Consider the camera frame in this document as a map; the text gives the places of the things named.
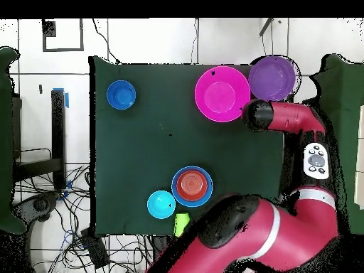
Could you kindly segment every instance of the green object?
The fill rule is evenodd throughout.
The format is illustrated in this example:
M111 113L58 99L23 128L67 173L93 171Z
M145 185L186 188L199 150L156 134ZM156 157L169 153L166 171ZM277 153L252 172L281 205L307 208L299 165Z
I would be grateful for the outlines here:
M352 64L329 55L323 70L313 78L321 88L320 106L330 118L338 141L345 190L341 197L348 211L350 231L364 234L364 210L354 203L356 156L360 106L364 105L364 65Z
M180 237L185 229L185 226L190 222L188 213L177 213L174 221L174 235Z
M198 110L198 78L214 65L113 65L98 57L96 84L96 232L173 235L175 213L197 219L225 193L277 198L283 138L252 132L241 119L217 123ZM251 66L233 65L248 77ZM115 110L106 91L115 80L136 90L128 110ZM164 220L146 207L158 190L171 190L184 166L204 168L213 179L211 199L198 208L177 204Z
M10 211L11 201L14 197L14 147L11 110L14 84L9 77L9 66L17 59L18 53L13 48L0 48L0 230L20 235L26 231L26 226Z

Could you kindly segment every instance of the black stand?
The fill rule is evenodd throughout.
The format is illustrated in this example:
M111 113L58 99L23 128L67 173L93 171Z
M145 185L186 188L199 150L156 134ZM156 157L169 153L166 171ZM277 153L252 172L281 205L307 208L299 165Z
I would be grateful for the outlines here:
M265 22L265 25L263 26L262 30L259 33L259 37L263 36L265 31L267 30L270 23L273 21L273 18L268 18L268 20Z
M34 162L16 162L13 169L15 182L53 173L54 189L61 191L66 188L65 179L65 98L62 90L51 92L52 100L52 159ZM13 96L13 127L14 127L14 158L21 158L21 99Z

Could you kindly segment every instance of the bowl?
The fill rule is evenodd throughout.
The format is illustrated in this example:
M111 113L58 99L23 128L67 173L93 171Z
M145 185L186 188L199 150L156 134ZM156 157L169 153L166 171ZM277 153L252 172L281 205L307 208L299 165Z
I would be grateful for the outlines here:
M180 179L180 177L185 173L185 172L193 172L193 174L195 176L197 175L202 175L202 182L203 179L206 180L207 182L207 188L205 193L203 194L203 196L197 200L192 200L195 199L194 197L191 198L191 196L189 196L190 200L186 200L183 196L181 196L178 192L178 180ZM174 198L176 199L176 201L178 203L180 203L183 206L189 207L189 208L195 208L198 206L201 206L203 204L205 204L211 197L211 195L213 194L213 180L211 179L211 176L208 174L207 171L205 171L203 168L200 168L198 166L186 166L184 168L181 168L173 177L172 179L172 184L171 184L171 190L172 190L172 194L174 196Z
M149 213L157 219L166 219L176 209L176 201L168 191L155 191L146 203Z
M208 189L206 177L199 171L185 171L177 179L177 191L187 201L201 199Z
M270 55L254 64L249 73L252 94L261 100L283 100L294 88L294 67L286 58Z
M106 96L107 101L113 108L125 110L134 104L136 93L130 82L117 80L107 88Z
M231 122L242 115L242 108L250 101L249 83L235 68L214 67L203 73L197 81L195 101L208 119Z

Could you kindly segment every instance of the button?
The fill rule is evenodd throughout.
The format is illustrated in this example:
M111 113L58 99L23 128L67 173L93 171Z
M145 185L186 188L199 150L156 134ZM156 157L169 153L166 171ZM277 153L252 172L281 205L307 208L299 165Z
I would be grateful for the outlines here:
M325 165L325 159L319 155L312 155L309 158L309 164L320 168Z

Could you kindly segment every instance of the cable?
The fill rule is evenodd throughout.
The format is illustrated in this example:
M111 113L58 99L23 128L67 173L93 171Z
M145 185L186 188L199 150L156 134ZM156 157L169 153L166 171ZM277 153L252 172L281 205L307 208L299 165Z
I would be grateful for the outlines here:
M86 172L85 174L84 174L84 176L85 176L85 181L86 181L86 183L88 184L88 186L90 186L90 172Z
M65 229L65 227L63 226L63 217L62 217L62 215L60 214L60 212L58 211L58 209L57 208L55 208L54 209L56 212L57 212L57 214L60 216L60 225L62 226L62 229L63 229L63 231L64 232L67 232L67 230Z
M100 36L102 36L103 38L104 38L104 40L105 40L105 42L106 42L106 45L107 45L107 51L109 52L109 54L117 61L117 64L121 64L122 62L121 61L119 61L117 58L115 58L115 56L111 53L111 51L110 51L110 49L109 49L109 43L107 42L107 39L101 34L101 33L99 33L99 31L97 30L97 26L96 26L96 23L95 23L95 20L94 19L92 19L92 22L94 23L94 27L95 27L95 30L96 30L96 32L100 35Z
M82 256L82 255L86 255L88 253L88 250L87 251L85 251L85 252L83 252L81 255L78 255L78 257L75 257L75 259L71 262L71 264L73 264L80 256ZM63 268L62 270L60 270L60 271L58 271L57 273L61 273L61 272L63 272L63 271L65 271L66 269L69 269L70 267L69 266L66 266L65 268Z
M265 52L265 46L264 46L264 39L263 39L264 35L262 36L262 43L263 43L263 49L264 49L264 55L267 55L267 53Z
M192 43L192 51L191 51L191 64L192 64L192 54L193 54L193 49L195 47L195 41L197 40L197 28L196 28L196 22L197 22L197 18L195 18L195 24L193 24L193 27L195 28L195 31L196 31L196 37L195 39L193 40L193 43Z
M48 150L48 152L49 152L49 158L52 158L52 153L50 152L50 149L47 149L47 148L28 149L28 150L22 150L21 152L24 152L24 151L40 151L40 150Z
M81 198L81 200L80 200L80 202L83 200L83 198L85 198L84 196L80 196L80 197L77 197L77 199L76 200L74 200L73 202L71 202L71 201L69 201L66 197L64 197L64 199L67 201L67 202L69 202L71 205L74 205L74 203L79 199L79 198ZM79 207L79 204L80 203L78 203L77 205L75 205L75 208L76 209L79 209L79 210L82 210L82 211L90 211L91 210L91 208L88 208L88 209L84 209L84 208L80 208Z

